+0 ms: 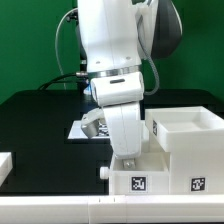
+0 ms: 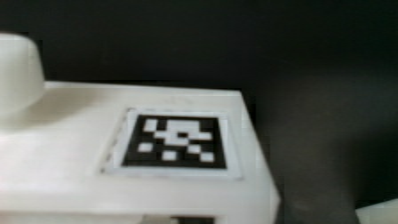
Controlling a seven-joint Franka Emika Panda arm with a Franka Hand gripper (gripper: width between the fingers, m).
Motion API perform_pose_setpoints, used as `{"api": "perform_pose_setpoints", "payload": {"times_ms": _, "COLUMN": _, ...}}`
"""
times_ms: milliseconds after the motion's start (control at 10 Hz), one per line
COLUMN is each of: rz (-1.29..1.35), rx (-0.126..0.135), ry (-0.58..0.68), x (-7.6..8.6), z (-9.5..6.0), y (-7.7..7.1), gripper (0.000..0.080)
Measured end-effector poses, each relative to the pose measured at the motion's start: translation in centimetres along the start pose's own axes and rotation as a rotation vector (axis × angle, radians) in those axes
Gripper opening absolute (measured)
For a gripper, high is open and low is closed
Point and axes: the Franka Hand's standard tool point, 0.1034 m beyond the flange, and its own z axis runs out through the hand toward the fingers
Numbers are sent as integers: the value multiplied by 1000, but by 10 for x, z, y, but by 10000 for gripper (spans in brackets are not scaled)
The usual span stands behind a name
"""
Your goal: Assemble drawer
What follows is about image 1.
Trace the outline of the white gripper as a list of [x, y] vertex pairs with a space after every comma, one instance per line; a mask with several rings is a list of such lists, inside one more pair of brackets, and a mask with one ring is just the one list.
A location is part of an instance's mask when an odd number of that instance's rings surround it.
[[125, 169], [135, 169], [133, 158], [141, 154], [141, 119], [138, 102], [103, 108], [111, 146], [117, 159], [125, 159]]

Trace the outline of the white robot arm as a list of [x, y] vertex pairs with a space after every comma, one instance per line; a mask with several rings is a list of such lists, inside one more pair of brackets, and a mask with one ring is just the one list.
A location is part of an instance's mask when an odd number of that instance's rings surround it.
[[172, 54], [182, 24], [172, 0], [78, 0], [81, 43], [98, 108], [83, 117], [88, 137], [104, 119], [115, 158], [131, 169], [141, 154], [141, 61]]

